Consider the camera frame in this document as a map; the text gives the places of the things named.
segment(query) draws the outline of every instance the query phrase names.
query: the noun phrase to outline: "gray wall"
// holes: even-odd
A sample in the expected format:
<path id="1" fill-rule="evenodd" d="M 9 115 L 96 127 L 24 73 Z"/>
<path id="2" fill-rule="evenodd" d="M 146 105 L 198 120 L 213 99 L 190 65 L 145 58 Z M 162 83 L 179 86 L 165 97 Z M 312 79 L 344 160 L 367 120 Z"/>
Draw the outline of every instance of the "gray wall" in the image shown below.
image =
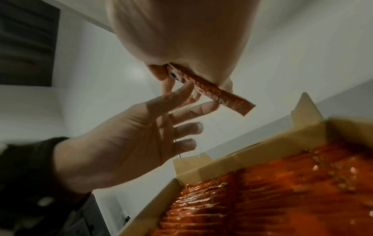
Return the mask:
<path id="1" fill-rule="evenodd" d="M 373 80 L 316 103 L 323 117 L 351 116 L 373 119 Z M 248 132 L 206 152 L 218 158 L 292 128 L 290 116 Z"/>

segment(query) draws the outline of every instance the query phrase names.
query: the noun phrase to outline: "cardboard box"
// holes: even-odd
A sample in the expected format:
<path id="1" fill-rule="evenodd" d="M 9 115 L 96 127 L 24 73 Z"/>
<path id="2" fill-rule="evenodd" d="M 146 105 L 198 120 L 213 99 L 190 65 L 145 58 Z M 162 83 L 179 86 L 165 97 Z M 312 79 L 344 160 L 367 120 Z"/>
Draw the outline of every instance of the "cardboard box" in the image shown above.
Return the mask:
<path id="1" fill-rule="evenodd" d="M 119 236 L 144 236 L 157 228 L 165 212 L 185 184 L 196 184 L 247 166 L 288 157 L 320 145 L 346 140 L 373 148 L 373 121 L 334 117 L 323 120 L 307 93 L 303 93 L 291 113 L 294 129 L 248 146 L 230 155 L 211 160 L 207 155 L 174 160 L 177 174 L 153 201 L 119 233 Z"/>

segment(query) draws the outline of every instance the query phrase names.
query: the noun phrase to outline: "stack of red packets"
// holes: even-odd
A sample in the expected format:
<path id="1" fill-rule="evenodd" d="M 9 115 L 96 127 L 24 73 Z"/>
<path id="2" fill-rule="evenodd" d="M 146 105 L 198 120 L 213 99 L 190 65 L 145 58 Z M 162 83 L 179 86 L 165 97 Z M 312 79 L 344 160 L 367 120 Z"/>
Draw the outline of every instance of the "stack of red packets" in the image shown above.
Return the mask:
<path id="1" fill-rule="evenodd" d="M 183 186 L 149 235 L 373 235 L 373 151 L 331 143 Z"/>

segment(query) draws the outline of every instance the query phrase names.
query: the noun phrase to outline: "orange packet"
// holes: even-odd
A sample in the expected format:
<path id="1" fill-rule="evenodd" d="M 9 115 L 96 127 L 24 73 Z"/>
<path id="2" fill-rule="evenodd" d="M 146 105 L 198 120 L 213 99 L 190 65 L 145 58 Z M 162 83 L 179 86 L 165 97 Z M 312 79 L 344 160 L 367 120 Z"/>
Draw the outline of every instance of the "orange packet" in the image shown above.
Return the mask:
<path id="1" fill-rule="evenodd" d="M 211 98 L 212 100 L 222 104 L 239 114 L 245 116 L 249 111 L 251 111 L 255 105 L 249 102 L 248 100 L 224 91 L 218 88 L 215 84 L 207 81 L 201 77 L 191 75 L 184 70 L 182 70 L 179 66 L 174 64 L 167 65 L 167 71 L 170 77 L 176 79 L 181 83 L 185 83 L 186 81 L 193 81 L 194 82 L 194 89 L 200 93 L 204 94 L 207 97 Z"/>

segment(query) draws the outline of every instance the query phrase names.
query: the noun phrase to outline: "dark panel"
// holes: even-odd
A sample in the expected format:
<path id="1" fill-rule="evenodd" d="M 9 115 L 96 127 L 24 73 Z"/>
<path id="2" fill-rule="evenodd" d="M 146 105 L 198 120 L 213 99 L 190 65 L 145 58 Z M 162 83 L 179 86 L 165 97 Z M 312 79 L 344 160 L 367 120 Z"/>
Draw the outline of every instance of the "dark panel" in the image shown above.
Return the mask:
<path id="1" fill-rule="evenodd" d="M 51 86 L 59 9 L 0 0 L 0 84 Z"/>

